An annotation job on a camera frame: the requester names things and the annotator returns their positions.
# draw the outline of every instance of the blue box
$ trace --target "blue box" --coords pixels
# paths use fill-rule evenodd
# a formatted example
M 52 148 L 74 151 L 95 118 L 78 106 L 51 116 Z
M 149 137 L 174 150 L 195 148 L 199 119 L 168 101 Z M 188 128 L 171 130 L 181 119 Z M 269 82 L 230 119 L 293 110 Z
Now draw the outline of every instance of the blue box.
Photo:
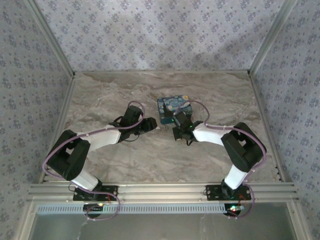
M 184 111 L 186 116 L 191 119 L 192 116 L 192 108 L 190 102 L 187 102 L 189 100 L 189 97 L 187 95 L 177 95 L 177 96 L 169 96 L 169 97 L 161 97 L 158 98 L 158 110 L 159 110 L 159 116 L 160 116 L 160 123 L 165 124 L 172 124 L 172 118 L 171 117 L 165 117 L 165 111 L 164 111 L 164 104 L 166 109 L 168 109 L 171 112 L 175 112 L 177 107 L 179 107 L 181 104 L 185 103 L 180 110 Z

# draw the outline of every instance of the small box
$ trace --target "small box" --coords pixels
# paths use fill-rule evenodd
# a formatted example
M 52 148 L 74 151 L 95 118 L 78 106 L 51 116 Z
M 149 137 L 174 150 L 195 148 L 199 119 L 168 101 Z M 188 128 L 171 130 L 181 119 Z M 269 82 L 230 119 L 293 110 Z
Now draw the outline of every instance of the small box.
M 158 110 L 159 110 L 159 116 L 160 116 L 160 123 L 165 124 L 172 124 L 172 118 L 171 117 L 165 117 L 165 111 L 164 111 L 164 104 L 166 109 L 168 109 L 171 112 L 175 112 L 177 110 L 177 107 L 179 107 L 181 104 L 185 103 L 181 106 L 180 110 L 184 111 L 186 116 L 191 119 L 192 116 L 192 108 L 190 102 L 188 102 L 189 97 L 187 95 L 177 95 L 177 96 L 169 96 L 169 97 L 161 97 L 158 98 Z

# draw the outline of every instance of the marble surface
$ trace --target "marble surface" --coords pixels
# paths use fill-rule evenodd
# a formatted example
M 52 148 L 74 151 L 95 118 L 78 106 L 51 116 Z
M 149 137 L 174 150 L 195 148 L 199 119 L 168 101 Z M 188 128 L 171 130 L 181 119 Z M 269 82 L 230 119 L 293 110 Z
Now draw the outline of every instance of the marble surface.
M 85 167 L 103 182 L 220 182 L 231 168 L 224 147 L 207 142 L 187 146 L 175 141 L 173 124 L 161 125 L 157 99 L 188 95 L 209 109 L 214 125 L 245 122 L 268 149 L 265 165 L 251 175 L 251 182 L 277 181 L 275 163 L 256 100 L 246 74 L 106 72 L 77 73 L 65 129 L 86 132 L 99 129 L 125 113 L 136 100 L 146 117 L 158 127 L 134 142 L 108 145 L 90 152 Z M 192 103 L 192 120 L 204 120 L 206 112 Z

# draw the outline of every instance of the floral wallpaper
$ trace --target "floral wallpaper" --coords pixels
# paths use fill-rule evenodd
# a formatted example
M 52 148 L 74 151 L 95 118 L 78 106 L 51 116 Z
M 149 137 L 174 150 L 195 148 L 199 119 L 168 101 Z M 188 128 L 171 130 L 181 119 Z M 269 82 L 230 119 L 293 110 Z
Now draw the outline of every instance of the floral wallpaper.
M 246 70 L 283 0 L 37 0 L 72 69 Z
M 320 239 L 320 2 L 298 0 L 255 75 L 270 127 Z
M 0 1 L 0 239 L 12 239 L 38 182 L 68 77 L 23 0 Z

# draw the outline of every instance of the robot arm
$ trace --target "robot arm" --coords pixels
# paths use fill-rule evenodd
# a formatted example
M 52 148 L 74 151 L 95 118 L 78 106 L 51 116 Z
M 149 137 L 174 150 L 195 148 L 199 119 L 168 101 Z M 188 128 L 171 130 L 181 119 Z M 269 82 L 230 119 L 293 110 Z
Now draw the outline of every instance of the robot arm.
M 104 130 L 86 137 L 80 137 L 64 145 L 47 162 L 48 166 L 55 170 L 65 180 L 71 181 L 77 186 L 89 191 L 100 191 L 102 183 L 91 173 L 84 169 L 87 154 L 101 147 L 121 143 L 130 137 L 131 134 L 139 136 L 152 131 L 157 127 L 154 118 L 144 118 L 138 125 L 143 112 L 140 108 L 130 105 L 124 116 L 120 116 L 104 127 Z M 65 141 L 83 135 L 83 132 L 75 133 L 65 130 L 54 144 L 52 152 Z
M 263 152 L 253 139 L 230 128 L 240 129 L 254 136 L 266 151 L 265 146 L 243 122 L 217 130 L 201 121 L 193 123 L 183 111 L 174 115 L 172 119 L 176 125 L 173 128 L 175 140 L 185 139 L 188 146 L 193 142 L 209 142 L 224 146 L 232 161 L 232 167 L 221 182 L 221 189 L 225 199 L 231 199 L 253 166 L 262 159 Z

